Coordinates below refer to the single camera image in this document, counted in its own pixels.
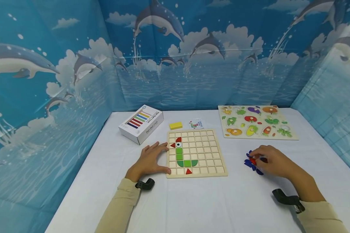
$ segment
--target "child's left hand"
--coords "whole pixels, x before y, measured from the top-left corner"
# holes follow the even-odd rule
[[[125,178],[130,179],[132,182],[138,182],[140,177],[145,174],[158,172],[171,174],[171,170],[168,167],[159,166],[157,164],[157,157],[163,150],[169,150],[167,148],[167,142],[161,145],[159,142],[156,142],[151,146],[147,145],[144,147],[137,162],[128,169]]]

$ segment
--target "red puzzle piece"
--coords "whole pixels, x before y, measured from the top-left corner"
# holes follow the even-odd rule
[[[255,159],[253,159],[253,158],[249,158],[249,160],[250,160],[250,162],[253,164],[253,165],[257,165],[257,162],[255,161]]]

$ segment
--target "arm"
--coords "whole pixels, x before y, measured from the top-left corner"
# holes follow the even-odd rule
[[[127,228],[131,212],[139,198],[140,189],[135,187],[141,176],[156,172],[171,174],[168,167],[157,164],[157,157],[163,150],[168,150],[167,142],[156,142],[151,147],[146,146],[138,161],[128,169],[126,177],[122,179],[118,190],[106,208],[95,233],[124,233]]]
[[[251,152],[257,166],[264,171],[284,177],[293,184],[305,211],[298,214],[306,233],[347,233],[347,230],[334,212],[332,206],[325,201],[314,178],[305,170],[286,157],[280,150],[272,146],[260,146]],[[259,157],[267,158],[267,163]]]

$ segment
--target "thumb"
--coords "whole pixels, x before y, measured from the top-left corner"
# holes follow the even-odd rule
[[[169,169],[168,167],[158,166],[156,171],[161,173],[171,174],[171,169]]]
[[[255,160],[255,162],[257,163],[257,167],[258,167],[258,168],[263,168],[263,169],[265,169],[265,168],[267,168],[267,166],[268,166],[267,163],[261,161],[260,159]]]

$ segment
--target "wooden grid board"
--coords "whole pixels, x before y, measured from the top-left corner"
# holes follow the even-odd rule
[[[170,131],[167,139],[167,178],[228,176],[213,129]]]
[[[225,138],[298,140],[278,106],[218,106]]]

